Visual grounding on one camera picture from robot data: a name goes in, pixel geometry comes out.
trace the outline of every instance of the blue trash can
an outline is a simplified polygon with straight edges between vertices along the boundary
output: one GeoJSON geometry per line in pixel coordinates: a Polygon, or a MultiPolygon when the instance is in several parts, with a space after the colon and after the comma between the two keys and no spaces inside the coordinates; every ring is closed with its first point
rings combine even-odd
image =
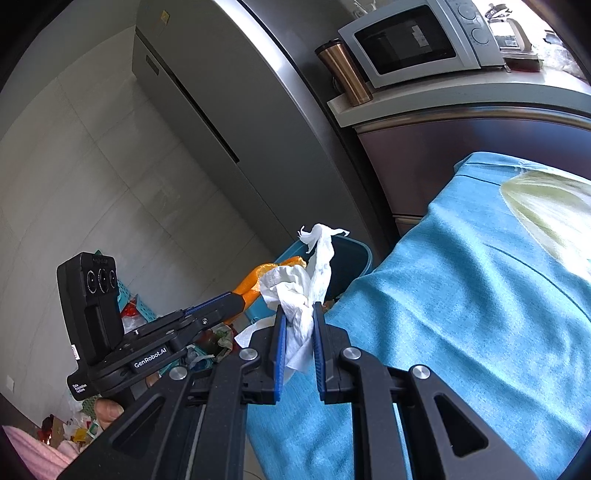
{"type": "MultiPolygon", "coordinates": [[[[329,288],[326,291],[326,300],[333,300],[341,295],[351,282],[358,277],[361,277],[372,270],[372,263],[374,256],[369,247],[357,240],[353,240],[348,236],[335,235],[332,238],[333,249],[335,255],[330,261],[330,275],[329,288]]],[[[281,256],[275,260],[275,263],[281,263],[288,258],[300,256],[306,262],[314,254],[306,253],[308,245],[296,241],[292,246],[285,250],[281,256]]],[[[275,315],[275,312],[267,308],[267,304],[262,297],[259,297],[244,314],[251,321],[255,323],[263,318],[275,315]]]]}

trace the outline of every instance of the pink fabric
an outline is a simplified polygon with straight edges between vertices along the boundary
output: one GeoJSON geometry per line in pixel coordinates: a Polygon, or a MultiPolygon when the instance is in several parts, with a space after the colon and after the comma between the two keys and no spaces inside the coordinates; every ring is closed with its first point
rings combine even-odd
{"type": "Polygon", "coordinates": [[[56,480],[78,455],[72,442],[62,442],[56,450],[15,427],[3,428],[10,443],[37,480],[56,480]]]}

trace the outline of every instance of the blue fabric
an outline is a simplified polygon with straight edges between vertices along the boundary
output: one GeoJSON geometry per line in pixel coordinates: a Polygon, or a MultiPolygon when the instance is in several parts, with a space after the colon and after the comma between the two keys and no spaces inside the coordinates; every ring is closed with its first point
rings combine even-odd
{"type": "MultiPolygon", "coordinates": [[[[554,480],[591,426],[591,286],[502,200],[499,185],[523,168],[542,167],[471,155],[326,320],[386,365],[430,366],[554,480]]],[[[353,478],[350,406],[320,402],[313,368],[293,376],[277,406],[250,406],[248,433],[268,480],[353,478]]]]}

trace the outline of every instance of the white microwave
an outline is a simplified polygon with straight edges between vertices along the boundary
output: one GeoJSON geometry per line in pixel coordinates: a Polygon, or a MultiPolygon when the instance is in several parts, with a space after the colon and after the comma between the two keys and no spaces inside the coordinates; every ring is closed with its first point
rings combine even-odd
{"type": "Polygon", "coordinates": [[[339,34],[376,88],[505,64],[488,23],[470,0],[395,0],[339,34]]]}

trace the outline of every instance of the blue gripper pad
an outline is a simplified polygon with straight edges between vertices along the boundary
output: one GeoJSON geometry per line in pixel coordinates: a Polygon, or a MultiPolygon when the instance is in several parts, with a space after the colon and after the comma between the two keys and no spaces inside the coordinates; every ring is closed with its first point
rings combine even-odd
{"type": "Polygon", "coordinates": [[[283,374],[285,371],[285,342],[287,335],[287,319],[285,314],[281,315],[279,325],[275,325],[275,328],[279,328],[279,341],[277,345],[277,354],[275,357],[275,388],[274,395],[275,401],[278,402],[281,398],[281,392],[283,390],[283,374]]]}
{"type": "Polygon", "coordinates": [[[320,326],[314,309],[314,333],[312,340],[314,342],[314,363],[316,364],[316,386],[320,394],[320,400],[324,401],[326,394],[326,374],[324,371],[324,352],[322,348],[322,338],[320,337],[320,326]]]}

